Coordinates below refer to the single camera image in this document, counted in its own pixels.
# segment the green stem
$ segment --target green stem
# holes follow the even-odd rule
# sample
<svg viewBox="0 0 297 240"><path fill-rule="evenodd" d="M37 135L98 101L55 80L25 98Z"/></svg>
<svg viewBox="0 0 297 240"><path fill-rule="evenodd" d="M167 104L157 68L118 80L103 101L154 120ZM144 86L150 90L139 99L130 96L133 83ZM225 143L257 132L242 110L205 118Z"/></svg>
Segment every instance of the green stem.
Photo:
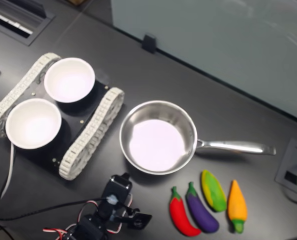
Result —
<svg viewBox="0 0 297 240"><path fill-rule="evenodd" d="M173 200L174 198L176 198L179 201L181 200L181 196L178 194L176 186L172 187L172 197L171 197L171 199Z"/></svg>
<svg viewBox="0 0 297 240"><path fill-rule="evenodd" d="M188 184L188 190L186 192L186 195L188 196L189 194L192 194L194 197L197 196L197 191L195 191L195 188L193 186L193 182L191 181L189 184Z"/></svg>
<svg viewBox="0 0 297 240"><path fill-rule="evenodd" d="M243 233L244 230L244 221L240 219L233 219L232 223L234 225L234 229L238 234Z"/></svg>

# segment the pan handle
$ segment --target pan handle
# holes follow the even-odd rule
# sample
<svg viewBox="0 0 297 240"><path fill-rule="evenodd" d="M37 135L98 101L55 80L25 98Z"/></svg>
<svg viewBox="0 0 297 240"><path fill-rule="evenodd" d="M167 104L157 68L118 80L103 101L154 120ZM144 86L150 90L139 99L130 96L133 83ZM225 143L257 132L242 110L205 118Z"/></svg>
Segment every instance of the pan handle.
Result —
<svg viewBox="0 0 297 240"><path fill-rule="evenodd" d="M267 146L250 141L202 141L198 139L196 148L222 149L234 152L263 155L275 155L277 153L275 147L273 146Z"/></svg>

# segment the white tread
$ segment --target white tread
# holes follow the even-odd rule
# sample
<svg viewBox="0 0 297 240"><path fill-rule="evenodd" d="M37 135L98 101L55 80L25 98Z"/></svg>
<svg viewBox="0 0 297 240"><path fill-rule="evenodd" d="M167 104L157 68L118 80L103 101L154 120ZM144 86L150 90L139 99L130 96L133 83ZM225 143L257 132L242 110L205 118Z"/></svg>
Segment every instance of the white tread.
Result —
<svg viewBox="0 0 297 240"><path fill-rule="evenodd" d="M29 69L19 83L0 102L0 138L6 137L5 123L10 111L15 107L16 101L34 81L40 81L50 65L60 60L55 53L46 53L41 56Z"/></svg>
<svg viewBox="0 0 297 240"><path fill-rule="evenodd" d="M58 170L62 178L73 180L82 172L119 113L123 101L124 92L116 87L104 95L83 132L65 153Z"/></svg>

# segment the white cable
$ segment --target white cable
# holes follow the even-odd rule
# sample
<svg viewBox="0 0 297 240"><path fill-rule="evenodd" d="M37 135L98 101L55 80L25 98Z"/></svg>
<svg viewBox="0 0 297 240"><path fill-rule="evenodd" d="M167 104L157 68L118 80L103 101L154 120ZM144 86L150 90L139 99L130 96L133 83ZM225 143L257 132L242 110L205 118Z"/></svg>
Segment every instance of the white cable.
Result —
<svg viewBox="0 0 297 240"><path fill-rule="evenodd" d="M11 178L12 178L12 172L13 172L13 165L14 165L14 158L15 158L15 149L13 143L10 144L10 160L9 160L9 170L8 170L8 176L7 176L7 181L4 187L4 190L1 195L1 199L3 198L4 194L9 188Z"/></svg>
<svg viewBox="0 0 297 240"><path fill-rule="evenodd" d="M60 232L62 234L67 234L68 232L63 230L63 229L59 229L59 228L54 228L54 229L48 229L48 228L43 228L43 232L45 233L57 233Z"/></svg>
<svg viewBox="0 0 297 240"><path fill-rule="evenodd" d="M73 223L73 224L69 225L67 228L65 228L65 230L69 230L71 227L73 227L75 225L76 225L76 223Z"/></svg>

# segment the dark gray table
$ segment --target dark gray table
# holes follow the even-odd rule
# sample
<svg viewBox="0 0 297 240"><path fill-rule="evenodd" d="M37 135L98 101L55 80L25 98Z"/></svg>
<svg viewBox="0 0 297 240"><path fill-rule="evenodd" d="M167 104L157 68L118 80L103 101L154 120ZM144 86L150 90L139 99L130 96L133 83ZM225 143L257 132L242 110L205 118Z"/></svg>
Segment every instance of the dark gray table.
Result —
<svg viewBox="0 0 297 240"><path fill-rule="evenodd" d="M18 157L9 190L0 205L0 217L12 217L64 202L94 198L109 177L129 172L134 207L153 215L143 231L124 228L111 239L186 239L172 225L168 205L171 187L184 196L188 182L201 193L200 174L215 174L226 193L237 179L248 206L242 235L228 231L225 213L217 213L220 229L201 234L207 240L289 240L297 237L297 205L288 200L274 181L291 138L297 139L297 123L249 98L161 55L150 54L139 43L68 5L45 1L55 20L27 47L0 33L0 100L15 86L42 54L79 57L101 69L110 86L125 91L125 105L82 174L67 182L27 159ZM119 145L119 127L127 112L149 100L166 100L183 107L205 140L248 140L275 145L276 156L204 153L195 155L182 170L167 176L150 176L131 167ZM9 167L9 143L0 139L0 187ZM43 227L65 228L76 219L79 206L45 212L8 222L27 239L54 239Z"/></svg>

